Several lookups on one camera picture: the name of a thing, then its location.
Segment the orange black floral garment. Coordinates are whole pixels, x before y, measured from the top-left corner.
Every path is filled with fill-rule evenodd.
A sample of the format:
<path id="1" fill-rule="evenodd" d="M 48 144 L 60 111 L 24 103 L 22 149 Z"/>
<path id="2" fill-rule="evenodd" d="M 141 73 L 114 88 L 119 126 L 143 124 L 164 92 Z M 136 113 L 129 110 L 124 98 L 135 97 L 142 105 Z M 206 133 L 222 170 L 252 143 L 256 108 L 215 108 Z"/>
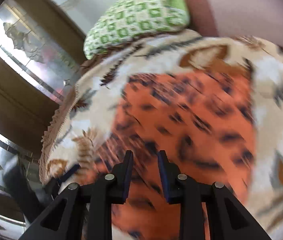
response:
<path id="1" fill-rule="evenodd" d="M 246 74 L 193 71 L 130 76 L 108 139 L 97 153 L 108 167 L 133 152 L 128 199 L 112 222 L 136 239 L 177 239 L 180 207 L 163 194 L 157 153 L 196 181 L 225 183 L 247 198 L 255 157 L 251 81 Z"/>

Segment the beige leaf pattern blanket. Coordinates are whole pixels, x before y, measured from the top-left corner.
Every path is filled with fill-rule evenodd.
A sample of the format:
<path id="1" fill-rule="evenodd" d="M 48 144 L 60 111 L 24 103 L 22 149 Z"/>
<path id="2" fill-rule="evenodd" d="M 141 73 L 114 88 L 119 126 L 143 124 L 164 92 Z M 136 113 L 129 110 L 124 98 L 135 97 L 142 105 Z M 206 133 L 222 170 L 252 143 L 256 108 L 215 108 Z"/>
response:
<path id="1" fill-rule="evenodd" d="M 98 148 L 108 139 L 128 78 L 193 71 L 246 74 L 251 81 L 255 157 L 242 204 L 271 239 L 283 239 L 283 47 L 254 36 L 202 37 L 193 30 L 145 37 L 95 56 L 43 136 L 39 178 L 46 184 L 80 164 L 67 183 L 110 172 Z"/>

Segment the brown wooden glass door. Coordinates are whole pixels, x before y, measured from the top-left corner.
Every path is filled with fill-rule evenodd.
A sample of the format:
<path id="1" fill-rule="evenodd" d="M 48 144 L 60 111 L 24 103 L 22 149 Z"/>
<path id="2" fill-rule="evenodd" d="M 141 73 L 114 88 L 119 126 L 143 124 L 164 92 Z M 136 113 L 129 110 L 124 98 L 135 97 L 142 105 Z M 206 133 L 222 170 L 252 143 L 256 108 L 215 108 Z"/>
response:
<path id="1" fill-rule="evenodd" d="M 42 137 L 80 77 L 84 35 L 54 0 L 0 0 L 0 239 L 18 239 L 27 221 L 3 181 L 20 161 L 41 187 Z"/>

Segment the pink bolster pillow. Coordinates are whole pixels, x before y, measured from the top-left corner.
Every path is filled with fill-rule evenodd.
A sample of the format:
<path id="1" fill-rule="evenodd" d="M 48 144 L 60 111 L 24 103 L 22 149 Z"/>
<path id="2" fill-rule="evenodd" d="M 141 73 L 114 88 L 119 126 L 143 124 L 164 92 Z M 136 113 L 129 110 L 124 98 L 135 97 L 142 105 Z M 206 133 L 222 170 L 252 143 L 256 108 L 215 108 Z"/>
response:
<path id="1" fill-rule="evenodd" d="M 203 36 L 252 35 L 283 46 L 283 0 L 186 0 L 190 29 Z"/>

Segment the green white checkered pillow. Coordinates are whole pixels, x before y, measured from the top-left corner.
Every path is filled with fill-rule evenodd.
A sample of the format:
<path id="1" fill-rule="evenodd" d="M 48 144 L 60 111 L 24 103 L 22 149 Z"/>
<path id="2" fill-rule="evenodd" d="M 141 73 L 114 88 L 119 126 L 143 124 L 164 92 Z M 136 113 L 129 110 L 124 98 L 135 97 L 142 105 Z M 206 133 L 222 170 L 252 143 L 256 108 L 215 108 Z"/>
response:
<path id="1" fill-rule="evenodd" d="M 178 32 L 189 22 L 185 0 L 119 0 L 87 33 L 83 52 L 90 60 L 142 35 Z"/>

